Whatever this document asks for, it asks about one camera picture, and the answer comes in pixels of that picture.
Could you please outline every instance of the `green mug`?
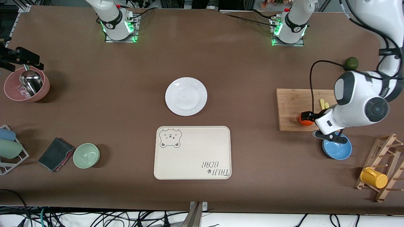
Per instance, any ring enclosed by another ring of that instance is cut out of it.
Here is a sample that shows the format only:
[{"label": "green mug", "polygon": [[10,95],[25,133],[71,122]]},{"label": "green mug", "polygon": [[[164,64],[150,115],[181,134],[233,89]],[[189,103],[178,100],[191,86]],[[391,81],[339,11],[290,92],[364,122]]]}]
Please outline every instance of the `green mug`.
[{"label": "green mug", "polygon": [[20,143],[0,139],[0,156],[8,159],[13,159],[17,157],[21,151],[23,150],[23,146]]}]

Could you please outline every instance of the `mug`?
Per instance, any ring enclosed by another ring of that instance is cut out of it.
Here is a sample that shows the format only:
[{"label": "mug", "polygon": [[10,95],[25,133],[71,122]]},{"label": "mug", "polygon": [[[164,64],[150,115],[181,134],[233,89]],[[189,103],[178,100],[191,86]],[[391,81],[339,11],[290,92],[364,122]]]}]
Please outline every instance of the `mug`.
[{"label": "mug", "polygon": [[20,143],[0,139],[0,156],[8,159],[13,159],[17,157],[21,151],[23,150],[23,146]]},{"label": "mug", "polygon": [[384,188],[387,185],[388,178],[385,174],[377,172],[371,167],[366,167],[360,173],[360,180],[376,188]]},{"label": "mug", "polygon": [[15,132],[11,130],[7,130],[6,128],[0,128],[0,139],[6,139],[6,140],[15,140]]}]

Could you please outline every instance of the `metal ladle bowl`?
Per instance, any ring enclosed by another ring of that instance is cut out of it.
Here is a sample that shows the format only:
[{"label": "metal ladle bowl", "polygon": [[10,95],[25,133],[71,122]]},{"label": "metal ladle bowl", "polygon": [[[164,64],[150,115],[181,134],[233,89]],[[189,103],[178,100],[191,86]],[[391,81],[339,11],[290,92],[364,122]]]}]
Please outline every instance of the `metal ladle bowl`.
[{"label": "metal ladle bowl", "polygon": [[20,83],[30,96],[34,96],[43,85],[42,77],[36,71],[30,70],[28,65],[24,65],[24,68],[25,71],[20,75]]}]

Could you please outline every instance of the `bowl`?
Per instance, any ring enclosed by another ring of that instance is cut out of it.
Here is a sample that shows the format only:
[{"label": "bowl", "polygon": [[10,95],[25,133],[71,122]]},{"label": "bowl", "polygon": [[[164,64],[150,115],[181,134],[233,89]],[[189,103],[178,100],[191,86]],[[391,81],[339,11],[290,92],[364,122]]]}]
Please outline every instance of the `bowl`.
[{"label": "bowl", "polygon": [[92,143],[80,145],[73,154],[73,162],[80,169],[90,168],[100,159],[100,151]]},{"label": "bowl", "polygon": [[323,150],[330,158],[337,160],[347,159],[352,153],[351,141],[348,138],[347,140],[348,142],[345,144],[323,140]]},{"label": "bowl", "polygon": [[27,98],[26,96],[21,94],[18,89],[22,88],[22,85],[20,83],[20,75],[25,71],[24,67],[22,67],[17,69],[15,72],[12,72],[4,83],[4,93],[9,99],[18,102],[36,102],[45,97],[46,94],[49,92],[49,88],[51,87],[51,85],[49,84],[49,79],[44,74],[44,72],[32,66],[30,66],[30,69],[38,72],[39,75],[41,75],[43,80],[41,89],[32,97]]}]

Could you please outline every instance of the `light green bowl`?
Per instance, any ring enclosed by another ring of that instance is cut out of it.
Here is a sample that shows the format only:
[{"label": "light green bowl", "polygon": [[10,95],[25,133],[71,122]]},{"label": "light green bowl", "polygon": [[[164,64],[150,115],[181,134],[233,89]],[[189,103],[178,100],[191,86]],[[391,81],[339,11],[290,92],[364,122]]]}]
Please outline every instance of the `light green bowl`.
[{"label": "light green bowl", "polygon": [[100,159],[100,151],[91,143],[80,145],[73,155],[74,164],[81,168],[86,169],[95,165]]}]

